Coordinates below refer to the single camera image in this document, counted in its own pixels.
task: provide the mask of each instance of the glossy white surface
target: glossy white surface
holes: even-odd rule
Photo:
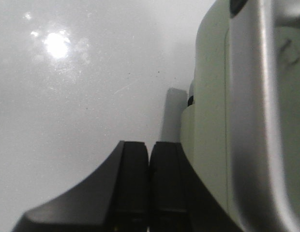
[[[0,232],[119,140],[176,141],[214,0],[0,0]]]

